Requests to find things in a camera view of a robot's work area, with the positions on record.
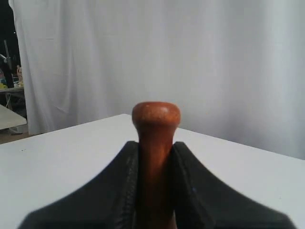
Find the white curtain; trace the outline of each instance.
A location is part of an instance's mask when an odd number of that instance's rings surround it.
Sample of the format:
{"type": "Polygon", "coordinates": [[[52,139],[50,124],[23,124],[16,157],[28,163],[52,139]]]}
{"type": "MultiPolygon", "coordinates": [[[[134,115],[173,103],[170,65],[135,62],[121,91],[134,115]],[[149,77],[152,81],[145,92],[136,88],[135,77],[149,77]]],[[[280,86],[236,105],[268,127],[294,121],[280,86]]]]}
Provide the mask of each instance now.
{"type": "Polygon", "coordinates": [[[161,100],[182,128],[305,159],[305,1],[10,5],[31,134],[161,100]]]}

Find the orange wooden object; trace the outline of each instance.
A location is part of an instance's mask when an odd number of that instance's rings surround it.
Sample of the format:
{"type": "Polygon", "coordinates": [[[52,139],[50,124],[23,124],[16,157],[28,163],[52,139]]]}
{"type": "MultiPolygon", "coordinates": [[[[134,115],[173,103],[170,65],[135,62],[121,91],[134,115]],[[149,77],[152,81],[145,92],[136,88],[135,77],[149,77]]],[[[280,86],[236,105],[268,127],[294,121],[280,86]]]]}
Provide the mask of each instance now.
{"type": "Polygon", "coordinates": [[[180,123],[179,108],[170,103],[145,102],[132,110],[139,135],[137,229],[175,229],[169,154],[180,123]]]}

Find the floor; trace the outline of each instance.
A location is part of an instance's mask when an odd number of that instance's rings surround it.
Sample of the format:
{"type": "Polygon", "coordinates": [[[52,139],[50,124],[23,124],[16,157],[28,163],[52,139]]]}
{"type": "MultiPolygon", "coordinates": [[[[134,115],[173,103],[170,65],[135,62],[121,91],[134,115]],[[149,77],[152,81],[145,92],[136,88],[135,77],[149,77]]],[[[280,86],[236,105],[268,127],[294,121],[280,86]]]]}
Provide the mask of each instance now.
{"type": "Polygon", "coordinates": [[[27,137],[31,137],[31,135],[29,135],[28,133],[18,134],[18,135],[12,134],[8,129],[0,130],[0,144],[13,142],[27,137]]]}

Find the wooden handle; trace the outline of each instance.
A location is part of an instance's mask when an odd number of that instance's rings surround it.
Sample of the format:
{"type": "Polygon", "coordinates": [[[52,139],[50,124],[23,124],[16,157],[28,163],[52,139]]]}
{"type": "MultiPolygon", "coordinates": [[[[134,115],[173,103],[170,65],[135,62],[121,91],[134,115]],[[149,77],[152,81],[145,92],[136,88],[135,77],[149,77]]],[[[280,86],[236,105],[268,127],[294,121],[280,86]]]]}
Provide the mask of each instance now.
{"type": "Polygon", "coordinates": [[[139,135],[137,229],[175,229],[169,154],[180,123],[177,106],[163,102],[137,104],[132,121],[139,135]]]}

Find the wooden peg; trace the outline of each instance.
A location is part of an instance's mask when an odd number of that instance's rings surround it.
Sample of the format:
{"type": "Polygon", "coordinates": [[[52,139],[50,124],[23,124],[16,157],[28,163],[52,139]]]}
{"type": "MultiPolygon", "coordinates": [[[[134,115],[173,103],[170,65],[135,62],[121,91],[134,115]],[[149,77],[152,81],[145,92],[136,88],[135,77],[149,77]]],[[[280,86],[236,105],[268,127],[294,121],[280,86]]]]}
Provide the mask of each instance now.
{"type": "Polygon", "coordinates": [[[139,135],[137,229],[175,229],[169,154],[180,123],[179,108],[170,103],[144,102],[132,110],[139,135]]]}

